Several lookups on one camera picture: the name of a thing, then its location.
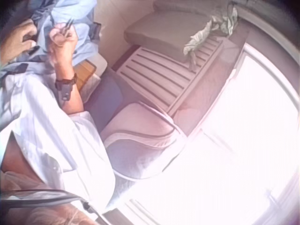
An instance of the window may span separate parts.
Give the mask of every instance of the window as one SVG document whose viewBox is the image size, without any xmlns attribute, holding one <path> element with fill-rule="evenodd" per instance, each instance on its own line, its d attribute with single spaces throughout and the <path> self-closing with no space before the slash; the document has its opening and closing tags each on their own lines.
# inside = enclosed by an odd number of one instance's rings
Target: window
<svg viewBox="0 0 300 225">
<path fill-rule="evenodd" d="M 299 97 L 245 46 L 201 132 L 135 203 L 161 225 L 250 225 L 277 202 L 297 170 Z"/>
</svg>

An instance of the person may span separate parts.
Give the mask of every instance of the person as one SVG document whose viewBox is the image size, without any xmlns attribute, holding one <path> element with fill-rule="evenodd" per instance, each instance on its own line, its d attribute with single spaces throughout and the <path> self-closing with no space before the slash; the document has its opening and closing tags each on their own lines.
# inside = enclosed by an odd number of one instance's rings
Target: person
<svg viewBox="0 0 300 225">
<path fill-rule="evenodd" d="M 25 71 L 1 80 L 1 171 L 76 194 L 102 213 L 115 185 L 107 153 L 76 84 L 72 83 L 69 100 L 54 88 L 55 83 L 75 77 L 72 56 L 78 36 L 74 26 L 66 34 L 64 27 L 56 24 L 49 33 L 54 77 Z M 33 40 L 23 39 L 36 33 L 30 19 L 15 27 L 1 42 L 1 67 L 34 47 Z M 84 211 L 80 203 L 74 205 Z"/>
<path fill-rule="evenodd" d="M 38 179 L 15 172 L 1 172 L 1 191 L 49 189 Z M 1 209 L 0 224 L 2 225 L 96 225 L 71 204 L 51 207 L 15 208 L 7 212 Z"/>
</svg>

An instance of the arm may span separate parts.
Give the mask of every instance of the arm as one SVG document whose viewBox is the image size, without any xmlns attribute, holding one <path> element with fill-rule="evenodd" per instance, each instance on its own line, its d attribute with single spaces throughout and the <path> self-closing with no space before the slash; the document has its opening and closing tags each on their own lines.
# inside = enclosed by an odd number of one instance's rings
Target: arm
<svg viewBox="0 0 300 225">
<path fill-rule="evenodd" d="M 57 80 L 71 80 L 75 74 L 72 67 L 72 57 L 78 36 L 75 28 L 71 26 L 66 37 L 64 37 L 60 33 L 64 26 L 65 24 L 63 23 L 57 24 L 49 34 L 52 40 L 49 47 L 50 59 L 54 65 Z M 68 115 L 84 111 L 83 102 L 76 84 L 73 85 L 70 100 L 64 101 L 61 104 L 61 108 Z"/>
<path fill-rule="evenodd" d="M 23 42 L 25 35 L 33 36 L 37 33 L 37 28 L 31 19 L 28 19 L 16 26 L 13 31 L 1 42 L 0 59 L 1 67 L 4 67 L 11 60 L 22 52 L 34 47 L 37 43 L 33 40 Z"/>
</svg>

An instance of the man's left hand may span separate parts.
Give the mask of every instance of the man's left hand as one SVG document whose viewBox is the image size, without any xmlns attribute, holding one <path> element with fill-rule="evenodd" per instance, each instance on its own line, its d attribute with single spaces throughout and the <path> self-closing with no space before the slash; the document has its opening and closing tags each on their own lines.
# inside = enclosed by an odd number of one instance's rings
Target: man's left hand
<svg viewBox="0 0 300 225">
<path fill-rule="evenodd" d="M 37 28 L 31 19 L 28 19 L 16 26 L 13 31 L 1 43 L 1 66 L 13 60 L 22 52 L 31 49 L 37 43 L 33 40 L 23 42 L 25 35 L 33 36 L 37 33 Z"/>
</svg>

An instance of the wristwatch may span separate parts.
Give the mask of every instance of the wristwatch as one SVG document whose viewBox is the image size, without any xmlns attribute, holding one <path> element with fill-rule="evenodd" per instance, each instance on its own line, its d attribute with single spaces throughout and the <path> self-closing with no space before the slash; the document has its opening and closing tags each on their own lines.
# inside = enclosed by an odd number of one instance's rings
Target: wristwatch
<svg viewBox="0 0 300 225">
<path fill-rule="evenodd" d="M 60 92 L 61 100 L 69 101 L 71 97 L 71 91 L 73 90 L 73 85 L 77 82 L 77 74 L 71 80 L 62 79 L 55 81 L 55 88 Z"/>
</svg>

